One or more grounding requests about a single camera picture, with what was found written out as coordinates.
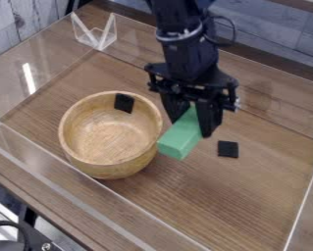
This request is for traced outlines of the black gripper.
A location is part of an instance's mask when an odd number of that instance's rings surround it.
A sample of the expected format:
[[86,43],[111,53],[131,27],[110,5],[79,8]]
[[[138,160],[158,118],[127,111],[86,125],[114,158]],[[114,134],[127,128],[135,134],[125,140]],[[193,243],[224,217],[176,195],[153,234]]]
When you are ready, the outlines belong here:
[[201,134],[208,138],[221,125],[222,110],[237,109],[238,81],[218,66],[220,48],[233,41],[220,41],[213,32],[157,33],[157,41],[164,61],[145,66],[150,90],[160,94],[173,123],[196,102]]

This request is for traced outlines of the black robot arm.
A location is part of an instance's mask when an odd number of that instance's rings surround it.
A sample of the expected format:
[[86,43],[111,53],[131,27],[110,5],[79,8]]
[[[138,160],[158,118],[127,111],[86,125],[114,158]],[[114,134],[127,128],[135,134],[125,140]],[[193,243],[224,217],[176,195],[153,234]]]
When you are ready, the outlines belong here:
[[160,94],[164,109],[177,122],[190,108],[197,111],[200,132],[210,137],[222,112],[238,104],[238,80],[218,66],[216,20],[209,10],[216,0],[146,0],[157,19],[162,63],[149,63],[150,91]]

